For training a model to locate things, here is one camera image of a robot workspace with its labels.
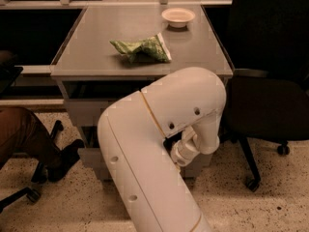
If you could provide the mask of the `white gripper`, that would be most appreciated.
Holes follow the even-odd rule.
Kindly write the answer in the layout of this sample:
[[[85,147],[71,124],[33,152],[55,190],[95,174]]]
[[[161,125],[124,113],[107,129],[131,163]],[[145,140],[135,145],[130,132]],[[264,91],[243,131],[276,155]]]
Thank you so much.
[[[189,165],[197,156],[197,148],[194,142],[196,133],[193,128],[186,128],[181,138],[172,145],[171,159],[180,167]]]

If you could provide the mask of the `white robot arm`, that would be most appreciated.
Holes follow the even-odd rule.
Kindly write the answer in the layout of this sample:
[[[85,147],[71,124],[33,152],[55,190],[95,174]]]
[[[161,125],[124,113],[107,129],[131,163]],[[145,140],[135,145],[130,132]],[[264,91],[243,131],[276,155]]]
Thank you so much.
[[[101,114],[99,147],[137,232],[212,232],[179,168],[216,151],[225,101],[215,73],[190,67]]]

